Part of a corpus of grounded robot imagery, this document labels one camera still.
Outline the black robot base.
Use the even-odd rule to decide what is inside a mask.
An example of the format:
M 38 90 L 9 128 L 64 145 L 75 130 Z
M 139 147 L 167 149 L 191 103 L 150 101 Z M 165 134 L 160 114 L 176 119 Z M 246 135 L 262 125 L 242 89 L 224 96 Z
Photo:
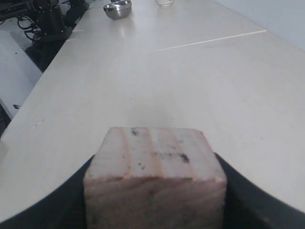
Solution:
M 70 7 L 62 13 L 58 0 L 2 0 L 0 22 L 16 18 L 17 26 L 32 42 L 26 54 L 44 72 L 72 30 L 89 9 L 85 0 L 65 0 Z

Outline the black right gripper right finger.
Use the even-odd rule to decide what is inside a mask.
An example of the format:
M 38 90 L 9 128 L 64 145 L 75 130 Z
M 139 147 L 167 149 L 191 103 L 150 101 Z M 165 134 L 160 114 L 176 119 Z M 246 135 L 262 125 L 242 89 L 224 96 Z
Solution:
M 227 177 L 224 229 L 303 229 L 305 214 L 269 195 L 215 154 Z

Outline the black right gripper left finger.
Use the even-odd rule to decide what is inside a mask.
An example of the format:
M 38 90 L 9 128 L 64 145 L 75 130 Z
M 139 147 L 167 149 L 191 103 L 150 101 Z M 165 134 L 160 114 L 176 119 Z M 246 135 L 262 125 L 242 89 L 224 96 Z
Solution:
M 86 229 L 83 178 L 92 158 L 48 196 L 0 223 L 2 229 Z

